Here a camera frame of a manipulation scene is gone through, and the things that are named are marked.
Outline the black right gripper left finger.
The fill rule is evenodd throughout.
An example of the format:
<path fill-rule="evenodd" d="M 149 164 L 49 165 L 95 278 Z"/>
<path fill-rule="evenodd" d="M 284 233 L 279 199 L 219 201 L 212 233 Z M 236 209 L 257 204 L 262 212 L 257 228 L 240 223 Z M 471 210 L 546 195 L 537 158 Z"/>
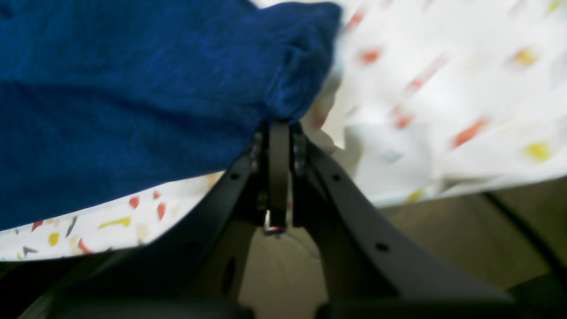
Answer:
<path fill-rule="evenodd" d="M 264 124 L 209 193 L 152 244 L 74 268 L 21 319 L 253 319 L 237 303 L 258 228 L 287 227 L 291 128 Z"/>

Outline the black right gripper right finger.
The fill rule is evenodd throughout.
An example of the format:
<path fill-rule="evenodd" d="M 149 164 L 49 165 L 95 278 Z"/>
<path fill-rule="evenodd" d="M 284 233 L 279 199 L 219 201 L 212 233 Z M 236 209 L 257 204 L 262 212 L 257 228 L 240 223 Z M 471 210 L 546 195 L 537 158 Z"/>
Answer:
<path fill-rule="evenodd" d="M 517 319 L 506 292 L 436 258 L 377 212 L 348 174 L 290 129 L 292 223 L 316 243 L 329 296 L 318 319 Z"/>

